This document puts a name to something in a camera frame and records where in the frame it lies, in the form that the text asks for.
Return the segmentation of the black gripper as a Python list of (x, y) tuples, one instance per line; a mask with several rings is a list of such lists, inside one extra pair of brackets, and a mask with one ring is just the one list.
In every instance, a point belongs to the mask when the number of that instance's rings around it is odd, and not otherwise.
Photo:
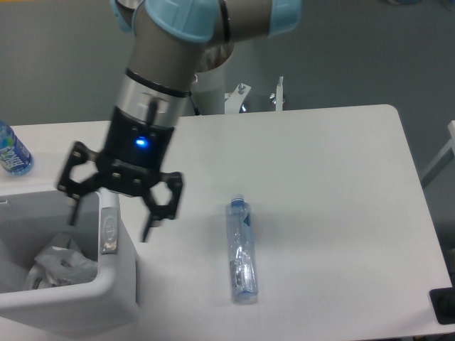
[[(70, 206), (70, 226), (76, 225), (82, 199), (97, 190), (95, 171), (90, 175), (88, 169), (95, 164), (96, 157), (102, 187), (132, 197), (141, 196), (148, 208), (142, 242), (147, 241), (150, 231), (162, 220), (176, 219), (184, 186), (183, 174), (160, 173), (174, 128), (156, 125), (157, 118), (157, 106), (149, 106), (143, 120), (116, 107), (98, 156), (80, 141), (72, 145), (56, 181), (56, 189), (64, 194)], [(170, 192), (163, 204), (157, 203), (152, 190), (157, 183), (164, 183)]]

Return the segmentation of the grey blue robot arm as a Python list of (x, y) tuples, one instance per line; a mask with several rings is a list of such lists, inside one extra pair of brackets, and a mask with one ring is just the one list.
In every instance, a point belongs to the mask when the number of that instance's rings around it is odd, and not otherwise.
[(147, 228), (177, 215), (184, 186), (161, 164), (206, 50), (295, 29), (300, 1), (113, 1), (135, 35), (105, 143), (92, 151), (77, 141), (56, 188), (74, 208), (101, 188), (140, 197)]

